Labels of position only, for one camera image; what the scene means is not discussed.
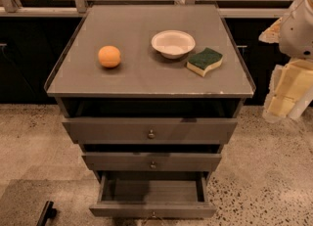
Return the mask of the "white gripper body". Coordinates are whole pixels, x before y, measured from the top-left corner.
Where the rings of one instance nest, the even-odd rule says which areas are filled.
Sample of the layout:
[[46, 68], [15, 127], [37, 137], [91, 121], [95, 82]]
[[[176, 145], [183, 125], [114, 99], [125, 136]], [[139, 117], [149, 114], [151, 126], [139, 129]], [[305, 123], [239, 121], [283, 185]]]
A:
[[313, 59], [313, 0], [294, 0], [284, 13], [279, 48], [291, 58]]

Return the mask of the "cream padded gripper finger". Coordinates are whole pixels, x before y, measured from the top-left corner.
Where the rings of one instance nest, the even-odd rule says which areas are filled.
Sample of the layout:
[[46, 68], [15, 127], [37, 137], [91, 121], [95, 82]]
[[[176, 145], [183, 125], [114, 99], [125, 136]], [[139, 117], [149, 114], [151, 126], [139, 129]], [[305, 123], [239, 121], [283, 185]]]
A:
[[312, 101], [313, 61], [291, 58], [285, 66], [275, 66], [262, 115], [270, 123], [296, 120]]

